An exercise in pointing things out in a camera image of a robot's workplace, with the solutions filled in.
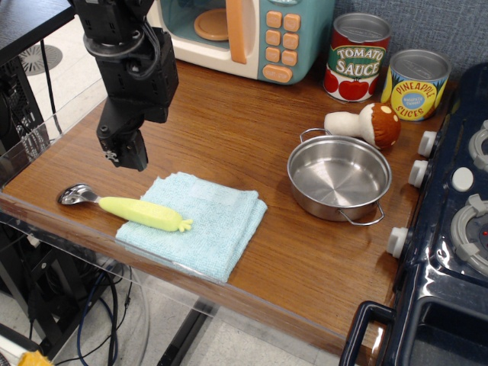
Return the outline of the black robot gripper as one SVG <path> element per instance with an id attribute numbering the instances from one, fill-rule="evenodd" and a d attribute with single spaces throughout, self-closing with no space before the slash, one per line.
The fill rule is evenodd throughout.
<path id="1" fill-rule="evenodd" d="M 146 27 L 127 43 L 97 43 L 86 36 L 83 41 L 110 97 L 96 130 L 105 158 L 141 172 L 148 157 L 140 127 L 144 119 L 166 122 L 178 87 L 171 36 L 161 28 Z"/>

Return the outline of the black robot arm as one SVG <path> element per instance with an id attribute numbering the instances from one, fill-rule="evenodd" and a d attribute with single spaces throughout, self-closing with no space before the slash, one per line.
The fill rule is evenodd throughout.
<path id="1" fill-rule="evenodd" d="M 108 97 L 96 130 L 106 158 L 143 171 L 148 164 L 140 128 L 163 124 L 178 87 L 172 39 L 150 25 L 151 1 L 73 1 Z"/>

